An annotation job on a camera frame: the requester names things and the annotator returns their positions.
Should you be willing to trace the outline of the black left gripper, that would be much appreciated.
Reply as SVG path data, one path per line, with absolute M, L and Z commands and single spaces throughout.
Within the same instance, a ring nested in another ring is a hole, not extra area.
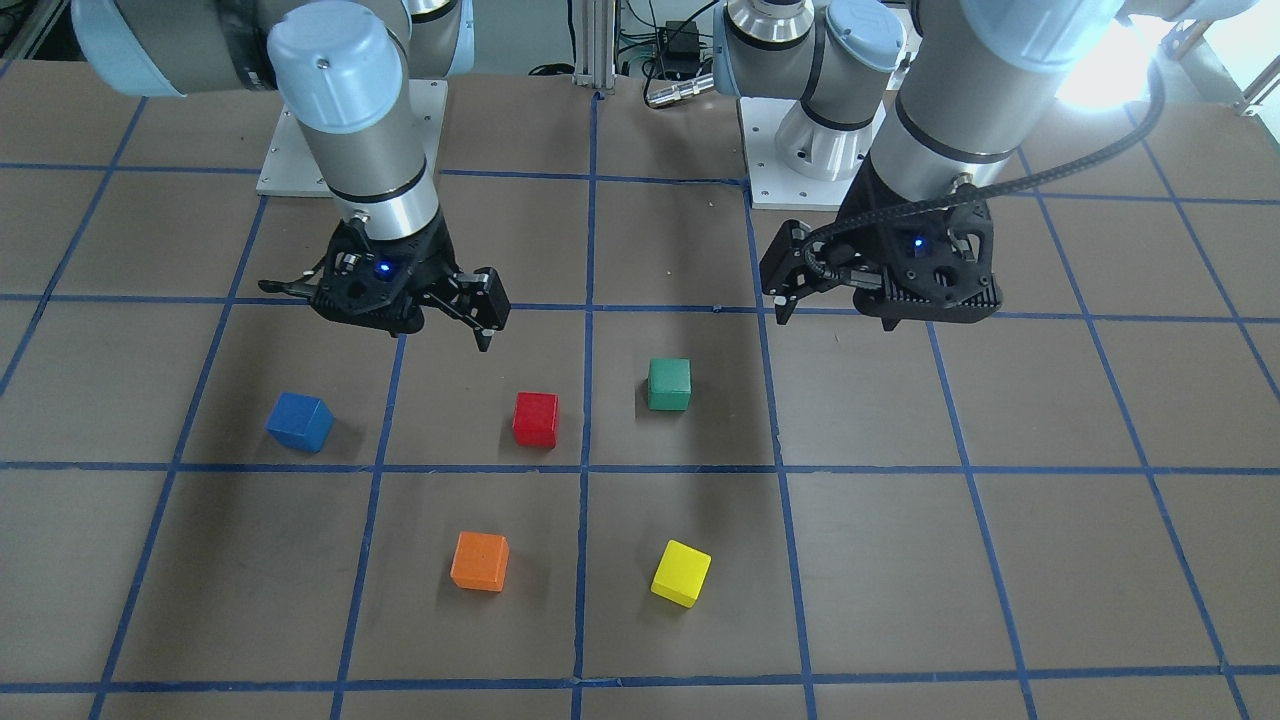
M 1004 187 L 963 178 L 943 187 L 960 197 L 925 200 L 918 211 L 864 161 L 835 222 L 818 229 L 785 222 L 760 260 L 774 323 L 787 325 L 801 300 L 841 287 L 852 288 L 854 307 L 884 331 L 902 320 L 972 324 L 998 311 L 988 201 Z

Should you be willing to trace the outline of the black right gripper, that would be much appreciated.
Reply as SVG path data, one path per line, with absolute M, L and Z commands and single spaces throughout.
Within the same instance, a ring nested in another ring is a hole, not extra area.
M 308 306 L 329 322 L 413 334 L 434 307 L 466 324 L 488 352 L 509 318 L 511 302 L 494 266 L 465 272 L 443 215 L 399 240 L 376 241 L 357 220 L 340 222 L 305 286 Z

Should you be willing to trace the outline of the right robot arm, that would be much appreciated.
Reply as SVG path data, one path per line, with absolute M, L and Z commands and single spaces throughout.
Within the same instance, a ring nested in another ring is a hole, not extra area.
M 392 336 L 420 332 L 434 307 L 489 350 L 509 300 L 495 268 L 456 261 L 410 99 L 416 79 L 471 69 L 470 1 L 73 1 L 70 17 L 120 94 L 280 95 L 340 220 L 314 268 L 261 291 Z

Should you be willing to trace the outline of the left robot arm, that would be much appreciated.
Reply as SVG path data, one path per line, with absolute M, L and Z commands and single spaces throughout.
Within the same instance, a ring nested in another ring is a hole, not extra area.
M 874 137 L 837 217 L 785 222 L 759 264 L 778 324 L 814 293 L 852 288 L 884 331 L 900 322 L 972 324 L 1004 302 L 989 200 L 1060 181 L 1144 138 L 1165 104 L 1148 69 L 1139 126 L 1083 158 L 1019 179 L 998 173 L 1074 67 L 1124 15 L 1221 20 L 1248 1 L 911 1 L 915 59 L 883 120 L 876 114 L 905 31 L 879 1 L 719 1 L 714 82 L 739 97 L 794 100 L 804 129 Z

